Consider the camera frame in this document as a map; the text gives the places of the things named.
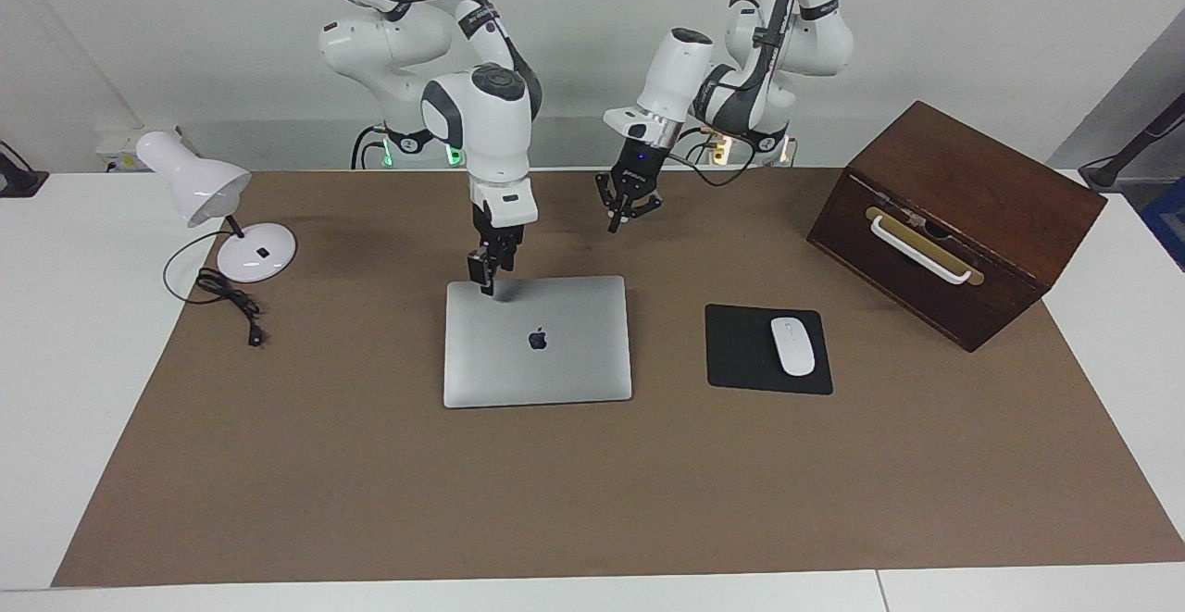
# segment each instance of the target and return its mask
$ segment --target apple logo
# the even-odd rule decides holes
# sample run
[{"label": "apple logo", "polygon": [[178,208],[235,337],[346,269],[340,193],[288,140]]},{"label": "apple logo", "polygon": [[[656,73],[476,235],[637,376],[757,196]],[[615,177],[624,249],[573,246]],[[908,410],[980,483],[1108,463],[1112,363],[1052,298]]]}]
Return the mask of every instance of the apple logo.
[{"label": "apple logo", "polygon": [[526,343],[531,344],[533,350],[543,350],[547,348],[547,333],[539,327],[537,332],[532,332],[527,336]]}]

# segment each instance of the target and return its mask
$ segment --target wooden box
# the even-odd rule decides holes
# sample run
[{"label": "wooden box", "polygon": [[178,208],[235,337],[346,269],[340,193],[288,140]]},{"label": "wooden box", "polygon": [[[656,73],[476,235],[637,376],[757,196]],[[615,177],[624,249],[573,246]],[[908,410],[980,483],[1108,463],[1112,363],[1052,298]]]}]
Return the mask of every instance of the wooden box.
[{"label": "wooden box", "polygon": [[973,351],[1052,287],[1104,203],[915,102],[844,171],[808,240]]}]

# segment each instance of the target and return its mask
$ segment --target black stand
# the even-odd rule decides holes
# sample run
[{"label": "black stand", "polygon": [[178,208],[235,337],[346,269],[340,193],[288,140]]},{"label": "black stand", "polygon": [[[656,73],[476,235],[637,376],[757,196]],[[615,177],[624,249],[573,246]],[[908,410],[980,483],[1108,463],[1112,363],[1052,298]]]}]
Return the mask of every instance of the black stand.
[{"label": "black stand", "polygon": [[1177,100],[1168,104],[1167,108],[1160,115],[1148,125],[1147,128],[1140,132],[1139,135],[1132,138],[1130,142],[1126,147],[1120,149],[1117,154],[1104,166],[1097,170],[1083,168],[1080,170],[1082,178],[1087,180],[1096,191],[1100,189],[1108,189],[1115,184],[1115,178],[1119,177],[1121,170],[1127,167],[1140,152],[1148,148],[1148,145],[1160,140],[1168,134],[1172,129],[1177,128],[1177,125],[1185,120],[1185,94],[1177,96]]},{"label": "black stand", "polygon": [[244,237],[243,229],[238,227],[238,222],[235,221],[232,215],[226,216],[226,223],[230,224],[230,231],[235,234],[236,237],[242,240]]},{"label": "black stand", "polygon": [[37,191],[41,190],[41,184],[50,178],[49,172],[18,168],[17,164],[4,154],[0,154],[0,176],[7,181],[0,191],[0,198],[33,198]]}]

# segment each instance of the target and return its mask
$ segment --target mouse pad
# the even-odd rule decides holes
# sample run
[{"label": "mouse pad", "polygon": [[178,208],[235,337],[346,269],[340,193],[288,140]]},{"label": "mouse pad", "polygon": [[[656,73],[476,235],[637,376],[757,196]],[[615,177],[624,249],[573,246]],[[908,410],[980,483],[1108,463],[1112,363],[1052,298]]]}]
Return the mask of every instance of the mouse pad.
[{"label": "mouse pad", "polygon": [[[782,370],[777,357],[769,323],[786,315],[801,320],[811,337],[815,368],[806,376],[790,376]],[[816,311],[710,304],[704,307],[704,336],[707,339],[707,382],[716,388],[807,395],[834,391],[822,318]]]}]

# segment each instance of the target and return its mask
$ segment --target table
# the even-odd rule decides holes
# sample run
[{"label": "table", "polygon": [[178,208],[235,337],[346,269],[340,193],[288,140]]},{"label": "table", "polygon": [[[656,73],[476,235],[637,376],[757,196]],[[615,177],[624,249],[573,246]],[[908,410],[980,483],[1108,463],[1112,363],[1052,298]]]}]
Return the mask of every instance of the table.
[{"label": "table", "polygon": [[[1180,531],[1185,275],[1135,212],[1112,198],[1045,301]],[[0,588],[38,589],[52,578],[180,312],[160,291],[160,263],[206,229],[185,229],[152,174],[55,176],[38,198],[0,204],[0,474],[18,482],[0,491]],[[196,273],[201,257],[194,249],[178,275]],[[31,281],[28,267],[52,279]],[[1185,565],[1171,563],[26,591],[0,594],[0,607],[1160,610],[1185,601],[1183,581]]]}]

